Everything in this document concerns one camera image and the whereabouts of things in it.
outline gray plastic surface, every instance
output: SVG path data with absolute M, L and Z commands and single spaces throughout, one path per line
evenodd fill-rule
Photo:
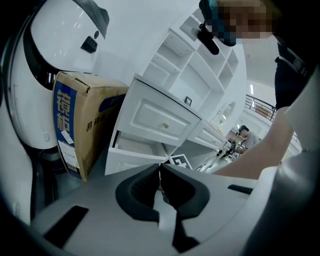
M 119 183 L 151 165 L 132 168 L 89 181 L 41 212 L 31 223 L 41 235 L 50 230 L 73 206 L 88 208 L 64 246 L 75 255 L 176 255 L 172 240 L 156 222 L 134 220 L 118 205 L 115 191 Z M 188 236 L 199 242 L 210 239 L 228 224 L 248 200 L 248 195 L 228 189 L 231 184 L 253 188 L 256 180 L 210 175 L 170 165 L 177 171 L 203 182 L 210 199 L 202 213 L 184 220 Z
M 72 206 L 89 211 L 63 249 L 77 256 L 176 255 L 156 222 L 134 220 L 118 205 L 115 190 L 124 179 L 151 165 L 132 168 L 87 182 L 41 212 L 31 226 L 44 235 Z

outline person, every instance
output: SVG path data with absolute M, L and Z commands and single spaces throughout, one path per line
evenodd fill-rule
M 274 78 L 277 111 L 272 125 L 260 143 L 214 173 L 258 179 L 263 169 L 280 164 L 294 134 L 285 112 L 319 60 L 319 48 L 314 43 L 318 9 L 311 2 L 298 0 L 201 0 L 199 7 L 206 24 L 212 24 L 212 34 L 222 42 L 271 35 L 278 40 Z
M 259 137 L 255 133 L 250 131 L 249 128 L 245 125 L 239 127 L 238 134 L 245 139 L 244 148 L 235 149 L 235 152 L 240 155 L 260 142 Z

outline black slot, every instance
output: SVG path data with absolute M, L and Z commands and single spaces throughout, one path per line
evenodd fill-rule
M 62 248 L 75 231 L 89 209 L 72 207 L 45 235 L 44 238 L 56 247 Z
M 96 43 L 96 41 L 91 36 L 88 36 L 83 42 L 81 49 L 92 54 L 97 50 L 97 46 L 98 44 Z
M 238 191 L 240 193 L 244 193 L 247 195 L 250 195 L 252 190 L 254 190 L 253 188 L 249 188 L 249 187 L 245 187 L 245 186 L 238 186 L 238 185 L 230 185 L 230 186 L 228 186 L 228 189 Z
M 159 222 L 159 212 L 153 209 L 159 188 L 158 164 L 123 180 L 115 190 L 119 206 L 135 220 Z

